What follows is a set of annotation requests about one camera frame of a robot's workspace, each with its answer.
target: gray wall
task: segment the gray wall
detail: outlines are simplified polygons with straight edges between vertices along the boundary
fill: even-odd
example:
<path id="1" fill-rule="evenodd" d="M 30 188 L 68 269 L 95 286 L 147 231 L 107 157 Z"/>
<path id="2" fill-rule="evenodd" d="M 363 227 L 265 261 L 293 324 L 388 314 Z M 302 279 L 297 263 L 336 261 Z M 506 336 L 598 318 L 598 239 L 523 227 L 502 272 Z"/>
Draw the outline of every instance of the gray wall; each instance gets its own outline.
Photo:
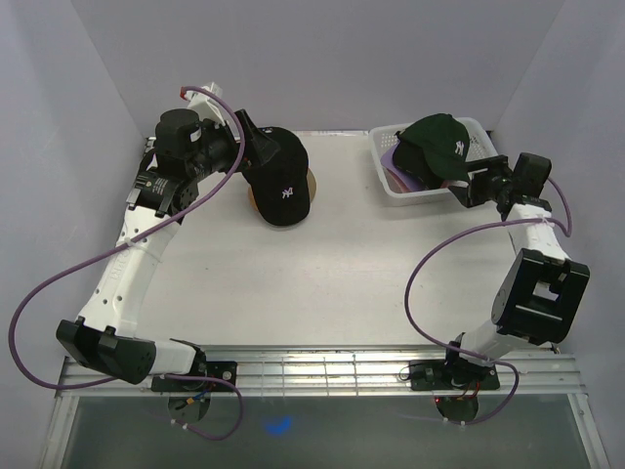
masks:
<path id="1" fill-rule="evenodd" d="M 494 133 L 509 155 L 551 157 L 572 206 L 573 238 L 563 244 L 592 273 L 565 346 L 615 468 L 625 467 L 624 86 L 623 2 L 567 0 Z"/>
<path id="2" fill-rule="evenodd" d="M 142 138 L 69 0 L 0 0 L 0 329 L 21 298 L 114 242 Z M 56 381 L 60 319 L 73 319 L 100 266 L 35 298 L 19 325 L 31 370 Z M 54 403 L 0 341 L 0 465 L 37 464 Z"/>
<path id="3" fill-rule="evenodd" d="M 72 0 L 144 135 L 215 80 L 260 124 L 492 129 L 563 0 Z"/>

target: blue spot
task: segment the blue spot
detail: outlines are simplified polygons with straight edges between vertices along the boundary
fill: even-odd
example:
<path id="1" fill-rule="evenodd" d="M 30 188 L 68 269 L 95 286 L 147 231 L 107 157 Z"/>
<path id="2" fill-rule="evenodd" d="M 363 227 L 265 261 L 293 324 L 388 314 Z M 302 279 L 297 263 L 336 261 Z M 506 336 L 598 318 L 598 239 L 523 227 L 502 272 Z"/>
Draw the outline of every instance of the blue spot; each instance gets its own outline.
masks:
<path id="1" fill-rule="evenodd" d="M 291 428 L 291 424 L 293 423 L 293 417 L 290 415 L 282 417 L 282 419 L 275 419 L 272 422 L 268 422 L 265 424 L 265 430 L 270 435 L 274 435 L 275 437 L 279 437 L 284 435 Z"/>

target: tabletop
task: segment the tabletop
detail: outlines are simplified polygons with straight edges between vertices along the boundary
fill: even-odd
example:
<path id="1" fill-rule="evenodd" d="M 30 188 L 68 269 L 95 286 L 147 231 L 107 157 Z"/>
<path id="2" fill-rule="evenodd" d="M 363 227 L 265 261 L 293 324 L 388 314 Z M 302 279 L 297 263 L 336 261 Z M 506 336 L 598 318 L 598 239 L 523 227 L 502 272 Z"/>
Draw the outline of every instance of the tabletop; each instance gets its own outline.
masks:
<path id="1" fill-rule="evenodd" d="M 419 260 L 448 237 L 495 222 L 491 204 L 391 207 L 363 135 L 304 135 L 317 180 L 309 217 L 274 228 L 235 175 L 187 216 L 142 308 L 138 337 L 200 345 L 351 347 L 424 344 L 403 292 Z M 207 193 L 222 175 L 200 185 Z M 505 229 L 472 234 L 417 277 L 415 319 L 450 340 L 490 317 L 514 260 Z"/>

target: basket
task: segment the basket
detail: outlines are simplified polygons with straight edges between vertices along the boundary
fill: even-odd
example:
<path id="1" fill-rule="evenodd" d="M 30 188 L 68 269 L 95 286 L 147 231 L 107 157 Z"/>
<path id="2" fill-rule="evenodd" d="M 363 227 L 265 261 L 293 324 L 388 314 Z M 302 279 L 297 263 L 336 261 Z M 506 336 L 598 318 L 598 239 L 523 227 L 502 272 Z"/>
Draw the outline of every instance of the basket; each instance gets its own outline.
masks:
<path id="1" fill-rule="evenodd" d="M 486 135 L 484 129 L 479 125 L 479 122 L 471 117 L 457 117 L 456 120 L 464 124 L 469 132 L 469 138 L 471 139 L 467 161 L 484 159 L 498 154 L 488 138 L 488 135 Z M 376 127 L 369 132 L 369 146 L 371 147 L 373 164 L 375 165 L 380 182 L 384 187 L 384 191 L 388 196 L 389 204 L 392 206 L 414 205 L 417 203 L 436 202 L 453 198 L 453 194 L 448 189 L 435 189 L 420 192 L 399 192 L 398 188 L 396 191 L 394 190 L 394 188 L 396 188 L 396 183 L 391 176 L 387 174 L 380 159 L 389 148 L 397 143 L 396 133 L 409 125 L 411 124 Z"/>

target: black baseball cap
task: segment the black baseball cap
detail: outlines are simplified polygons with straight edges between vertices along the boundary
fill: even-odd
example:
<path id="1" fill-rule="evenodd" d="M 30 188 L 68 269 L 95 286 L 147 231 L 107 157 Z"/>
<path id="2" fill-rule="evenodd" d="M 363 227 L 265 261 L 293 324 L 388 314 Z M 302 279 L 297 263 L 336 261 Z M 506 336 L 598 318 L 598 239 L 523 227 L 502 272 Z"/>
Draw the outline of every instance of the black baseball cap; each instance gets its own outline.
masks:
<path id="1" fill-rule="evenodd" d="M 280 150 L 263 166 L 243 171 L 243 177 L 252 188 L 258 211 L 268 223 L 277 227 L 295 225 L 311 211 L 309 156 L 292 132 L 281 127 L 261 131 L 276 141 Z"/>
<path id="2" fill-rule="evenodd" d="M 398 132 L 397 137 L 396 153 L 400 155 L 398 159 L 404 170 L 407 167 L 411 174 L 423 174 L 431 182 L 435 178 L 441 179 L 441 183 L 445 180 L 470 181 L 465 161 L 471 139 L 464 124 L 451 114 L 424 117 Z M 410 153 L 415 155 L 412 165 L 408 159 Z M 395 155 L 393 162 L 397 165 Z"/>

